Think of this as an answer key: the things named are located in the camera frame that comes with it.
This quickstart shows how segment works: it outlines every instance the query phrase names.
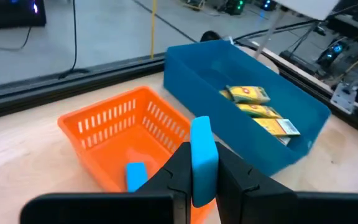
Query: blue block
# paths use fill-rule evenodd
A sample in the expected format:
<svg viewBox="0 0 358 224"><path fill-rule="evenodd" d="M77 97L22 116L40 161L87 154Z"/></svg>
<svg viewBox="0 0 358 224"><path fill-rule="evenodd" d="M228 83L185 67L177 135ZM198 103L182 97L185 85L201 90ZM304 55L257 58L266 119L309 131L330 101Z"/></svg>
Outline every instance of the blue block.
<svg viewBox="0 0 358 224"><path fill-rule="evenodd" d="M209 123L202 116L191 122L191 168L193 173L193 205L202 207L215 198L219 155Z"/></svg>
<svg viewBox="0 0 358 224"><path fill-rule="evenodd" d="M309 153L331 112L282 76L223 40L170 47L164 87L246 162L273 175ZM284 146L221 94L226 85L261 86L273 107L301 133Z"/></svg>
<svg viewBox="0 0 358 224"><path fill-rule="evenodd" d="M135 192L147 182L147 171L144 162L131 162L126 165L127 191Z"/></svg>

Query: orange plastic basket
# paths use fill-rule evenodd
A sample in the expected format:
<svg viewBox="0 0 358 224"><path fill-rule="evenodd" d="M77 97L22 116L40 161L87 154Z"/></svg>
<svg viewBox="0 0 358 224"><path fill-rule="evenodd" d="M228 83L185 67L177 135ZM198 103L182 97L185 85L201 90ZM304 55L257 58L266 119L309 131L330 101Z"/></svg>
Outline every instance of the orange plastic basket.
<svg viewBox="0 0 358 224"><path fill-rule="evenodd" d="M144 162L152 177L190 136L190 122L150 88L142 86L58 120L77 156L109 192L125 192L125 165ZM192 208L201 223L214 202Z"/></svg>

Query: yellow pole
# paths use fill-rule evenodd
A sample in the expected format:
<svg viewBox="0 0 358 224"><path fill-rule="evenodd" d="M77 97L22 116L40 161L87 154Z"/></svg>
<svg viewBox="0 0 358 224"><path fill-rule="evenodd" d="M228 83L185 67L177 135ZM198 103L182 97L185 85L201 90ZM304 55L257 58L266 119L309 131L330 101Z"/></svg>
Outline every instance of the yellow pole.
<svg viewBox="0 0 358 224"><path fill-rule="evenodd" d="M154 58L154 31L155 31L155 12L157 10L157 0L153 0L153 10L152 10L152 48L150 51L151 59Z"/></svg>

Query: table surface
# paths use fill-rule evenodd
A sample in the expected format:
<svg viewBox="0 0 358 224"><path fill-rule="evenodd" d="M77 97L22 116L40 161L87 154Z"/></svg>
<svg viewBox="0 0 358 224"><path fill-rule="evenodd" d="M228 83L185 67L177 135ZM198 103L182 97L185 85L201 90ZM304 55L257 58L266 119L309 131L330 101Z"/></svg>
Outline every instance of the table surface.
<svg viewBox="0 0 358 224"><path fill-rule="evenodd" d="M102 191L58 128L59 116L147 85L194 118L162 88L162 78L157 73L1 117L0 223L18 223L22 206L40 194ZM331 116L310 154L273 178L293 190L358 192L358 131ZM206 223L219 223L216 208Z"/></svg>

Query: floor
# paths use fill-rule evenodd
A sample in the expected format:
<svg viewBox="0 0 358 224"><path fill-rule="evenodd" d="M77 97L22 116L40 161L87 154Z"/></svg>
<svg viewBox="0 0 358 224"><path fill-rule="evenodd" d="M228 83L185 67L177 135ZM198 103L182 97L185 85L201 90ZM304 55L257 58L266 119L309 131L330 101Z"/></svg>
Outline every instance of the floor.
<svg viewBox="0 0 358 224"><path fill-rule="evenodd" d="M0 51L0 84L62 72L74 61L73 11L66 0L45 0L46 27L35 27L29 42L20 52ZM152 0L77 0L78 61L77 66L89 67L150 53L150 12ZM266 29L271 12L246 5L240 16L216 13L212 9L195 12L181 6L178 0L159 1L157 14L192 39L199 40L207 30L237 37ZM280 25L300 22L303 18L288 14ZM156 19L155 52L164 52L173 45L189 44L191 40L161 19ZM279 54L291 46L307 28L276 34L268 48ZM27 28L0 30L0 47L20 46ZM311 34L298 55L314 60L331 37Z"/></svg>

